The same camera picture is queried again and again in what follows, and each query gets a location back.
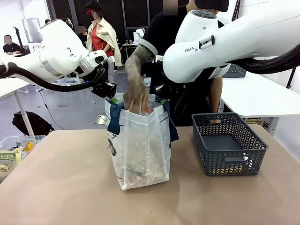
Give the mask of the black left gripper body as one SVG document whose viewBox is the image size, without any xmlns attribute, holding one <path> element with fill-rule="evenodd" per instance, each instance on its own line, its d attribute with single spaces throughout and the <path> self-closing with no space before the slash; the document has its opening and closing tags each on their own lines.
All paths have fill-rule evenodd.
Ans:
<svg viewBox="0 0 300 225">
<path fill-rule="evenodd" d="M 91 92 L 100 98 L 114 98 L 117 91 L 117 84 L 101 82 L 93 86 Z"/>
</svg>

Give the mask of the person's right hand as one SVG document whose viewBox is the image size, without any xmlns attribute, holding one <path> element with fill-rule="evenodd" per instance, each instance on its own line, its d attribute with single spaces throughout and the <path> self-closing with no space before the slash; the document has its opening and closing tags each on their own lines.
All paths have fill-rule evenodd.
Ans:
<svg viewBox="0 0 300 225">
<path fill-rule="evenodd" d="M 128 90 L 124 96 L 124 109 L 135 114 L 146 114 L 148 107 L 148 90 Z"/>
</svg>

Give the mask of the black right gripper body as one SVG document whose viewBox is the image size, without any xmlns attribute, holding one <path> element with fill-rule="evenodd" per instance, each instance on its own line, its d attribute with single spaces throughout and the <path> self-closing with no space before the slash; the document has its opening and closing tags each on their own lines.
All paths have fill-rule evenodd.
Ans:
<svg viewBox="0 0 300 225">
<path fill-rule="evenodd" d="M 156 101 L 162 102 L 167 100 L 170 102 L 177 102 L 185 92 L 185 85 L 182 83 L 175 83 L 170 80 L 164 81 L 154 86 Z"/>
</svg>

